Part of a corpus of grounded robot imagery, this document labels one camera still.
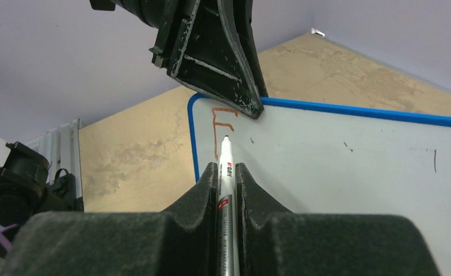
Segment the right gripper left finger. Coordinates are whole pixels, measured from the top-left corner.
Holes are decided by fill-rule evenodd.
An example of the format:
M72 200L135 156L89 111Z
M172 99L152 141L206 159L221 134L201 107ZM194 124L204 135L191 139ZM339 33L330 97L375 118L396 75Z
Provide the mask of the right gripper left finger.
M214 275L218 169L161 212L45 212L16 234L0 275Z

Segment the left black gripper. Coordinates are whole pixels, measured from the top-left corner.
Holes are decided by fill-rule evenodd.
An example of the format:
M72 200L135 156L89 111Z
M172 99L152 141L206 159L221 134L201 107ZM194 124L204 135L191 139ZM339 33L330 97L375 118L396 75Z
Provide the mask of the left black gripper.
M267 89L255 47L252 1L89 0L158 29L152 63L187 88L258 119Z

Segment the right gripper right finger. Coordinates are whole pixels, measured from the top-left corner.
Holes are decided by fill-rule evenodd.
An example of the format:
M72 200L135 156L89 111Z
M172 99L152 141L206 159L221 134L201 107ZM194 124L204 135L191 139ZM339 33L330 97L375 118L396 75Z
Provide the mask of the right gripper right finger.
M238 183L242 275L439 275L419 229L386 214L294 213L243 163Z

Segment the red whiteboard marker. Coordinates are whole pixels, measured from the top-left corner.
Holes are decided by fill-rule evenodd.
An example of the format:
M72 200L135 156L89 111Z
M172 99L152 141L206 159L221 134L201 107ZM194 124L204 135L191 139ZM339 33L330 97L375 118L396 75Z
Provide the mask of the red whiteboard marker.
M216 211L217 275L239 275L235 163L228 136L221 143Z

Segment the blue framed whiteboard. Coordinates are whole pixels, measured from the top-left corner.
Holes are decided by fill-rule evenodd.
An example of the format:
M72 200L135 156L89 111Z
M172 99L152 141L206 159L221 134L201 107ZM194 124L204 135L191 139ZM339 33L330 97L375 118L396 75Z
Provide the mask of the blue framed whiteboard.
M253 120L196 94L188 102L194 173L225 136L255 181L296 213L411 220L451 275L451 117L264 98Z

